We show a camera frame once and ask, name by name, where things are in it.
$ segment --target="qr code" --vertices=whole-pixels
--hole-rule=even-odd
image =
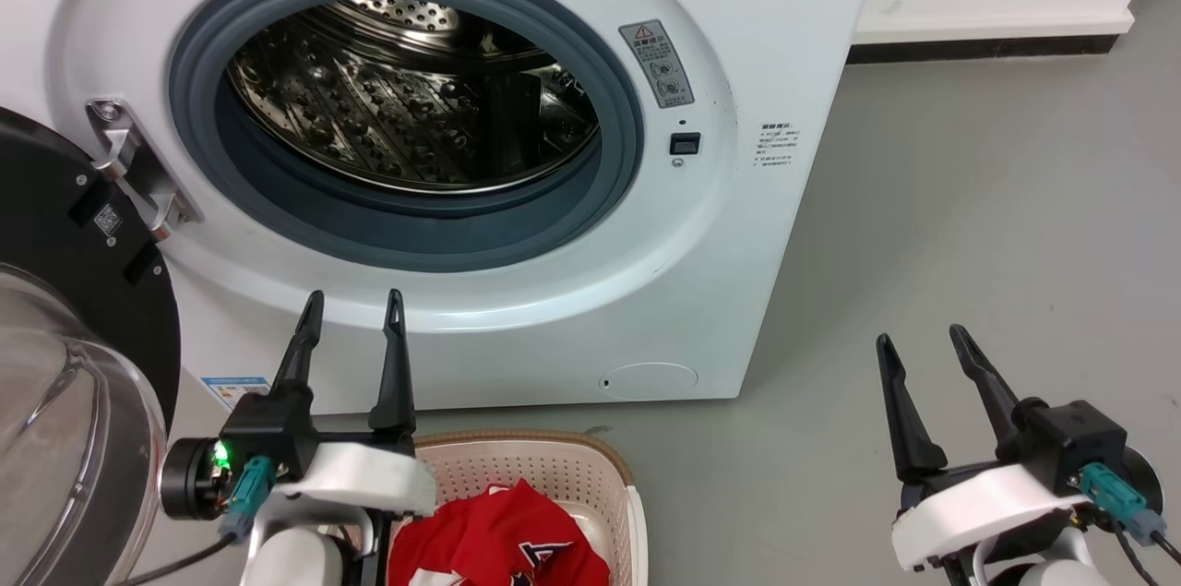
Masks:
[[[111,204],[106,203],[103,204],[102,210],[99,210],[97,215],[94,215],[94,223],[98,224],[98,228],[103,229],[103,233],[110,236],[111,234],[115,233],[115,229],[119,228],[119,224],[123,223],[123,220],[119,219],[119,215],[118,213],[115,211],[115,208],[111,208]]]

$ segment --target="basket rim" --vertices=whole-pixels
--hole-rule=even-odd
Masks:
[[[574,431],[552,431],[539,429],[478,429],[471,431],[448,431],[444,434],[431,434],[429,436],[415,437],[415,448],[433,448],[438,445],[454,445],[457,443],[492,443],[498,441],[530,441],[535,443],[573,443],[590,448],[592,450],[607,457],[615,470],[624,480],[625,487],[635,486],[632,477],[632,469],[627,467],[624,457],[602,440],[586,434]]]

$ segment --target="black baseboard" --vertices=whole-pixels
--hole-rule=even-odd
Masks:
[[[919,40],[902,44],[856,44],[846,65],[881,61],[977,60],[980,57],[1102,56],[1120,35],[1069,35],[999,40]]]

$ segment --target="cable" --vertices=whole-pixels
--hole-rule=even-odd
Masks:
[[[146,584],[149,581],[155,581],[161,577],[168,577],[174,572],[184,569],[195,562],[203,561],[209,556],[216,554],[217,552],[229,547],[234,542],[234,535],[224,535],[221,540],[214,542],[213,545],[201,549],[200,552],[193,554],[191,556],[185,556],[176,562],[170,562],[165,566],[157,567],[156,569],[145,572],[143,574],[132,577],[125,581],[119,581],[115,586],[139,586],[141,584]]]
[[[1140,562],[1140,558],[1136,556],[1136,552],[1131,549],[1131,543],[1128,542],[1128,536],[1123,532],[1123,525],[1120,522],[1115,522],[1115,539],[1120,541],[1120,548],[1123,549],[1123,555],[1128,556],[1128,562],[1131,564],[1136,574],[1138,574],[1140,578],[1148,584],[1148,586],[1160,586],[1156,580],[1153,579],[1153,575],[1148,574],[1148,571],[1144,569],[1143,564]]]
[[[1151,539],[1156,541],[1156,545],[1160,548],[1164,549],[1164,553],[1168,554],[1170,559],[1175,560],[1177,565],[1181,565],[1181,552],[1177,552],[1177,548],[1174,547],[1172,542],[1166,540],[1164,535],[1160,530],[1154,530]]]

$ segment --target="metal bracket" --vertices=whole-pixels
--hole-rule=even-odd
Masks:
[[[131,198],[157,242],[172,235],[183,221],[204,220],[156,156],[126,103],[92,99],[86,103],[86,118],[102,148],[99,157],[91,155],[93,165]]]

